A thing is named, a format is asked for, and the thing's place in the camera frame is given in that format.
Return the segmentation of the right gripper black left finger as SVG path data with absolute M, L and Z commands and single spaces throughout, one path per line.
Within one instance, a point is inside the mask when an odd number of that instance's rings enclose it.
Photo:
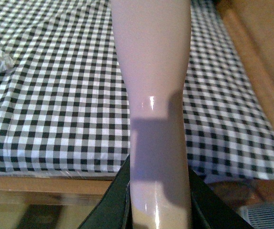
M 128 156 L 99 203 L 80 229 L 130 229 L 130 157 Z

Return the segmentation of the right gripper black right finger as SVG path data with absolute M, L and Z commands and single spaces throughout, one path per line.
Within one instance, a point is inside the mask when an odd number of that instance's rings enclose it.
M 189 168 L 193 229 L 251 229 Z

